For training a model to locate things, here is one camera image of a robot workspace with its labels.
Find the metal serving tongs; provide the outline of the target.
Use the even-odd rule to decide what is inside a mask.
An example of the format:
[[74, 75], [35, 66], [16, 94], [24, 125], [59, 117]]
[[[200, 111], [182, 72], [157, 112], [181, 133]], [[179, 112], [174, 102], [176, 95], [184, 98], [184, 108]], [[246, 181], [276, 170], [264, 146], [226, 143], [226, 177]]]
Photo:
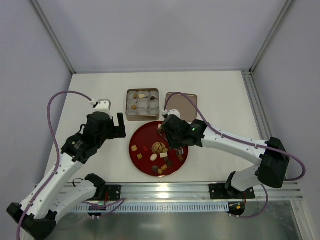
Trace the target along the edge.
[[169, 140], [167, 139], [167, 136], [165, 134], [165, 131], [162, 129], [162, 126], [161, 124], [158, 125], [157, 127], [157, 132], [158, 134], [167, 142], [168, 144], [168, 147], [170, 150], [175, 150], [175, 154], [178, 156], [178, 155], [183, 155], [184, 154], [184, 149], [182, 147], [178, 147], [178, 148], [172, 148], [170, 146], [170, 143], [169, 143]]

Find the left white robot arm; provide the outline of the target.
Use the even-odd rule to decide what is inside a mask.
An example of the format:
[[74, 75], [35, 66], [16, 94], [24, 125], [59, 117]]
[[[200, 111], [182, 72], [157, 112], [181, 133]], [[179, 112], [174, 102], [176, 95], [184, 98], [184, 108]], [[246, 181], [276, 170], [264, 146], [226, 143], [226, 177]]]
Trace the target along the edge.
[[57, 223], [74, 207], [86, 200], [102, 200], [108, 190], [106, 182], [94, 173], [71, 191], [58, 196], [68, 180], [95, 155], [105, 141], [126, 137], [122, 113], [117, 114], [119, 125], [110, 113], [111, 101], [91, 101], [93, 113], [80, 131], [69, 137], [57, 151], [57, 161], [39, 185], [20, 203], [11, 203], [7, 213], [35, 240], [46, 239]]

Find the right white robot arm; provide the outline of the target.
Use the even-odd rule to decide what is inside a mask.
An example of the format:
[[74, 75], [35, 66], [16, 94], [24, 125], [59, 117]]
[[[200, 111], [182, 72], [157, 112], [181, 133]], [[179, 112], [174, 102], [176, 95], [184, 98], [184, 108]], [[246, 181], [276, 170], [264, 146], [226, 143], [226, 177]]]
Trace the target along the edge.
[[243, 192], [258, 185], [273, 189], [283, 186], [290, 158], [277, 138], [263, 141], [240, 137], [212, 130], [203, 120], [188, 123], [175, 114], [165, 115], [161, 129], [172, 149], [186, 146], [216, 149], [250, 162], [251, 167], [232, 172], [224, 185], [232, 199], [241, 197]]

